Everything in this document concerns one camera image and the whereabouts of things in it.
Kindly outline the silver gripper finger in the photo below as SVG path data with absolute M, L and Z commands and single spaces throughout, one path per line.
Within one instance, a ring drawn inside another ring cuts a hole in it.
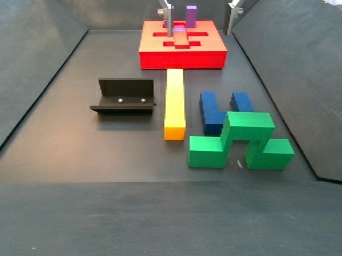
M 163 16 L 167 26 L 167 35 L 170 37 L 174 36 L 174 17 L 172 17 L 172 10 L 174 6 L 167 0 L 158 0 L 162 8 L 158 10 L 158 14 Z
M 234 20 L 236 19 L 238 15 L 243 13 L 243 4 L 244 0 L 232 0 L 227 4 L 227 29 L 226 29 L 226 34 L 231 34 L 232 30 L 232 25 L 234 25 Z

